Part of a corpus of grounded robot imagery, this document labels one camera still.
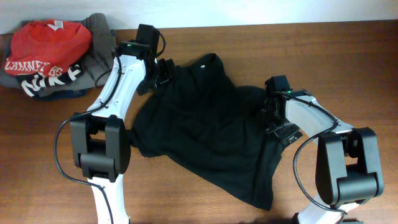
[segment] wood grain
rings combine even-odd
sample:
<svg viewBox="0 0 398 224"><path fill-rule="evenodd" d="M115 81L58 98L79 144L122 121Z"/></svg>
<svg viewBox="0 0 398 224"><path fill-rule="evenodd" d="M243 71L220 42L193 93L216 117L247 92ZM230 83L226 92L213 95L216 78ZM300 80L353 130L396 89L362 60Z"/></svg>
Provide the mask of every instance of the wood grain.
<svg viewBox="0 0 398 224"><path fill-rule="evenodd" d="M398 223L398 21L283 24L266 26L162 29L162 57L186 64L209 52L223 60L236 85L264 87L272 75L287 75L292 88L306 88L335 116L356 127L375 130L385 191L349 213L366 223ZM118 40L135 37L118 31ZM89 187L65 180L52 158L53 135L60 122L84 111L98 96L32 100L0 88L0 223L96 223ZM130 127L149 95L134 96L127 114ZM283 153L274 178L270 212L254 208L180 167L168 157L143 158L132 148L124 179L127 214L132 223L266 223L291 218L309 201L292 173L292 158L304 139ZM298 160L300 177L314 195L316 147ZM70 128L59 139L65 171L74 168Z"/></svg>

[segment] black cable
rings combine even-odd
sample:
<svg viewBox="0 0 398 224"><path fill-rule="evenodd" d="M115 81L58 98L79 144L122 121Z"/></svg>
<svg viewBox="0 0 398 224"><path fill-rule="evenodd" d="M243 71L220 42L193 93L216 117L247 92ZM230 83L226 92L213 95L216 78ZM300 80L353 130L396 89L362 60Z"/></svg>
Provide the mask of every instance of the black cable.
<svg viewBox="0 0 398 224"><path fill-rule="evenodd" d="M116 83L115 83L115 85L114 85L114 87L112 89L112 92L111 92L110 96L105 100L104 103L101 102L101 106L99 106L99 107L97 107L97 108L95 108L93 110L86 111L84 113L73 115L70 118L67 118L65 121L62 122L62 124L58 128L57 132L55 133L55 139L54 139L54 145L53 145L53 156L54 156L54 160L55 160L55 165L57 166L58 171L64 176L64 178L66 178L68 180L71 180L71 181L74 181L74 182L79 183L79 184L85 184L85 185L89 185L89 186L92 186L92 187L96 187L96 188L98 188L101 191L101 193L104 196L104 199L105 199L105 202L106 202L106 206L108 207L109 216L111 217L111 223L113 224L112 210L111 210L111 206L109 204L109 201L108 201L108 198L106 196L104 188L102 186L98 185L98 184L93 184L93 183L90 183L90 182L87 182L87 181L84 181L84 180L79 180L79 179L73 178L73 177L69 176L68 174L66 174L62 170L61 165L60 165L60 163L58 161L58 156L57 156L58 137L59 137L59 135L61 133L62 128L65 127L65 125L67 123L69 123L73 119L83 118L85 116L88 116L88 115L90 115L90 114L92 114L94 112L97 112L100 109L104 108L111 101L114 93L116 92L116 89L117 89L117 87L119 85L120 78L121 78L121 75L122 75L122 70L121 70L122 65L121 65L121 61L120 61L120 58L119 58L118 54L114 50L112 50L112 53L114 54L114 56L118 60L119 70L118 70L118 79L116 80Z"/></svg>
<svg viewBox="0 0 398 224"><path fill-rule="evenodd" d="M163 49L159 53L156 54L156 57L159 57L163 53L164 49L166 48L166 40L164 39L163 34L161 32L159 32L159 35L163 40Z"/></svg>
<svg viewBox="0 0 398 224"><path fill-rule="evenodd" d="M284 92L275 92L275 95L282 95L282 96L285 96L285 97L287 97L287 98L290 98L290 99L297 100L297 101L299 101L299 102L305 103L306 105L312 106L312 107L314 107L314 108L320 110L322 113L326 114L326 115L333 121L333 125L332 125L330 128L328 128L328 129L326 129L326 130L324 130L324 131L321 131L320 133L318 133L318 134L316 134L316 135L314 135L314 136L308 138L307 140L305 140L305 141L300 145L300 147L298 147L298 149L296 150L296 153L294 154L294 158L293 158L293 173L294 173L294 177L295 177L295 179L296 179L296 182L297 182L298 187L300 187L300 190L303 192L303 194L306 196L306 198L309 199L309 201L311 201L311 202L312 202L313 204L315 204L316 206L318 206L318 207L320 207L320 208L322 208L322 209L324 209L324 210L327 210L327 211L329 211L329 212L340 212L340 213L342 213L342 214L344 214L344 215L347 215L347 212L345 212L344 210L337 209L337 208L329 208L329 207L326 207L326 206L320 204L320 203L317 202L316 200L314 200L314 199L307 193L307 191L304 189L304 186L302 185L302 183L301 183L301 181L300 181L300 179L299 179L299 174L298 174L298 172L297 172L297 159L299 158L299 154L300 154L301 150L302 150L308 143L310 143L311 141L313 141L314 139L316 139L317 137L319 137L319 135L321 135L321 134L323 134L323 133L330 132L330 131L332 131L333 129L335 129L335 128L338 126L338 120L337 120L331 113L329 113L329 111L323 109L321 106L318 106L318 105L313 104L312 102L308 102L308 101L302 100L302 99L300 99L300 98L291 96L291 95L289 95L289 94L287 94L287 93L284 93Z"/></svg>
<svg viewBox="0 0 398 224"><path fill-rule="evenodd" d="M100 86L98 86L98 81L99 81L104 75L108 74L108 73L111 72L111 71L112 71L112 70L109 69L108 71L106 71L106 72L102 73L101 75L99 75L99 77L94 81L94 86L95 86L95 87L100 87Z"/></svg>

